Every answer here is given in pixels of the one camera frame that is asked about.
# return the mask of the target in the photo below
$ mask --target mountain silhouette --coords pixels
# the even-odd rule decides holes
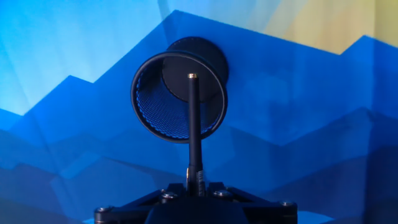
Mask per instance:
[[[23,117],[3,122],[0,167],[9,179],[0,187],[9,199],[35,206],[43,195],[40,209],[86,220],[99,205],[128,203],[184,175],[186,147],[142,126],[130,87],[142,62],[188,36],[214,42],[229,62],[228,113],[203,142],[209,180],[264,198],[290,197],[337,220],[395,197],[383,186],[396,189],[387,165],[398,155],[380,150],[398,145],[395,62],[381,62],[395,57],[395,48],[364,36],[336,55],[174,11],[96,82],[71,75]],[[372,61],[370,50],[380,58]],[[38,174],[19,178],[49,176],[21,189],[35,197],[10,190],[18,189],[10,177],[23,166]]]
[[[167,37],[164,29],[171,29]],[[377,52],[396,51],[364,36],[343,55],[336,55],[174,11],[95,83],[69,76],[10,132],[35,146],[44,146],[79,133],[107,140],[129,128],[144,131],[130,104],[134,73],[143,61],[164,51],[170,41],[186,36],[214,42],[228,59],[229,108],[224,123],[277,145],[360,107],[377,105],[374,100],[387,91],[373,93],[374,79],[380,74],[373,72],[369,61],[361,63],[353,57],[363,55],[363,49],[370,46],[373,51],[380,49]],[[380,65],[388,74],[394,66]],[[393,106],[395,102],[384,100],[381,104]]]
[[[10,129],[20,118],[18,114],[0,109],[0,130]]]

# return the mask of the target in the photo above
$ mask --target blue mountain shape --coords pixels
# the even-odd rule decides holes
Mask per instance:
[[[395,63],[385,60],[378,73],[369,60],[353,60],[370,46],[372,52],[395,52],[393,47],[363,37],[336,55],[174,11],[94,84],[68,77],[11,132],[44,146],[78,133],[107,140],[129,128],[145,131],[130,104],[134,73],[150,56],[186,36],[214,42],[228,59],[229,108],[224,123],[274,144],[287,144],[360,107],[398,117],[393,110],[398,91],[393,85],[398,80],[389,70]],[[391,84],[382,89],[378,80]]]
[[[0,130],[10,129],[20,118],[18,114],[0,109]]]
[[[398,48],[369,36],[362,36],[341,56],[384,70],[398,72]]]
[[[233,157],[227,161],[221,160],[219,163],[215,159],[212,160],[208,165],[212,167],[208,173],[209,181],[223,181],[226,185],[243,190],[252,189],[248,191],[269,200],[286,198],[296,200],[302,204],[302,210],[332,218],[359,215],[362,211],[361,203],[364,202],[365,188],[373,192],[373,198],[368,198],[369,203],[396,195],[398,182],[391,178],[391,172],[395,172],[392,164],[397,155],[394,150],[380,154],[378,149],[385,145],[398,146],[396,139],[398,120],[366,108],[347,114],[285,146],[271,144],[250,133],[225,125],[219,131],[222,133],[218,133],[218,136],[224,137],[209,137],[211,144],[206,149],[209,153],[204,156],[204,163],[206,164],[211,156],[214,159],[215,155],[232,154]],[[104,191],[113,192],[113,195],[106,196],[106,200],[119,205],[145,194],[147,188],[163,188],[167,182],[178,181],[180,177],[176,174],[184,174],[187,163],[179,158],[173,144],[155,137],[145,141],[145,136],[145,133],[134,129],[125,131],[108,141],[99,141],[88,134],[79,134],[38,150],[3,131],[0,133],[0,138],[4,137],[0,141],[0,148],[7,149],[2,150],[2,153],[17,149],[13,156],[23,155],[25,158],[19,163],[35,163],[35,166],[41,169],[51,166],[56,166],[58,169],[63,167],[61,175],[51,180],[51,186],[61,203],[63,213],[83,220],[87,219],[90,213],[82,211],[91,211],[92,207],[97,206],[95,204],[105,203],[104,198],[98,198],[98,195]],[[223,147],[223,141],[228,139],[227,137],[232,139],[232,145]],[[77,167],[82,165],[81,160],[74,165],[74,161],[79,161],[79,158],[87,159],[81,156],[86,153],[94,153],[101,158],[89,164],[83,162],[81,167]],[[2,155],[0,158],[15,157]],[[73,168],[73,175],[63,177],[63,173],[70,173],[70,167]],[[13,170],[7,168],[3,170],[12,174],[18,168],[17,166]],[[372,172],[367,176],[369,180],[365,182],[364,175],[367,170]],[[102,178],[113,181],[103,182],[103,179],[98,179],[99,172]],[[49,182],[49,178],[36,178],[36,180],[35,186]],[[80,187],[96,181],[101,183],[95,184],[97,185],[95,189]],[[19,182],[6,182],[3,188],[13,189],[17,183]],[[118,191],[112,191],[115,186],[130,187],[121,187]],[[31,192],[38,197],[45,195],[41,189],[32,187]],[[31,198],[26,198],[26,202],[19,199],[18,192],[8,190],[5,193],[9,198],[22,200],[21,203],[34,203]],[[329,199],[333,205],[314,206],[311,202],[316,204],[321,195],[323,197],[332,195],[332,198],[326,199]],[[345,209],[345,213],[342,213],[340,204],[349,205],[350,200],[361,201],[356,207]],[[45,206],[42,209],[52,211]]]

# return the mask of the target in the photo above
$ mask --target black mount base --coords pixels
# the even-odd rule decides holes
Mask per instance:
[[[122,207],[97,208],[95,223],[270,223],[297,224],[297,204],[270,202],[222,182],[211,182],[206,197],[188,197],[183,184],[169,184]]]

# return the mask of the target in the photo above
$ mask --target screw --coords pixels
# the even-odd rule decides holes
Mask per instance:
[[[173,192],[166,192],[166,193],[163,193],[163,194],[162,194],[162,197],[163,197],[163,198],[166,198],[166,199],[173,199],[173,198],[178,197],[178,195],[176,195],[176,194],[173,193]]]
[[[216,190],[213,193],[216,197],[229,197],[231,196],[231,193],[227,190]]]
[[[279,202],[282,206],[289,207],[292,206],[294,203],[291,201],[281,201]]]
[[[109,212],[113,208],[114,208],[113,206],[105,206],[105,207],[97,208],[96,211],[97,212]]]

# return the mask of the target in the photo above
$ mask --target black cylinder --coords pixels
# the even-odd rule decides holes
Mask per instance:
[[[222,123],[228,105],[228,64],[208,40],[186,37],[144,62],[132,81],[131,101],[140,122],[157,137],[189,142],[188,74],[200,78],[201,139]]]

